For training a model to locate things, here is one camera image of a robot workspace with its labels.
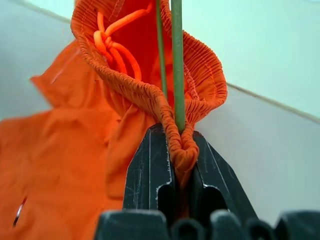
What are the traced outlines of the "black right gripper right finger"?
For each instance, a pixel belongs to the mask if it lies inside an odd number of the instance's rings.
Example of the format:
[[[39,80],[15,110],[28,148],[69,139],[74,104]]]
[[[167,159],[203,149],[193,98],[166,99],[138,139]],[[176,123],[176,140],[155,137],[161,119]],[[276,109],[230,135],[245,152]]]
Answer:
[[[227,210],[240,221],[257,218],[239,179],[232,167],[198,131],[193,140],[199,156],[190,178],[190,216],[198,221],[208,221],[211,213]]]

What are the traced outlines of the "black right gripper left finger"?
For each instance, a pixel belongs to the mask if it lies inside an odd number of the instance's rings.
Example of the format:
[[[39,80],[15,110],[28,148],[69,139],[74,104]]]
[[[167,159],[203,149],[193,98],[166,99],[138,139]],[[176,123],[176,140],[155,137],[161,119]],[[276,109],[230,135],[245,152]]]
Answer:
[[[175,174],[161,124],[147,129],[129,164],[122,208],[157,210],[168,222],[175,219]]]

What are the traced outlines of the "orange shorts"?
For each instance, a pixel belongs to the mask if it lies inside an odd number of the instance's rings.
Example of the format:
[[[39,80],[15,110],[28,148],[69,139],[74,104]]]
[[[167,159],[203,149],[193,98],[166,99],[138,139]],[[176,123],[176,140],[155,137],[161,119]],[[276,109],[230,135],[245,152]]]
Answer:
[[[32,82],[49,111],[0,121],[0,240],[92,240],[101,212],[122,208],[128,166],[161,123],[178,185],[199,156],[195,124],[227,98],[215,53],[183,33],[185,130],[174,121],[172,14],[160,0],[76,0],[72,41]]]

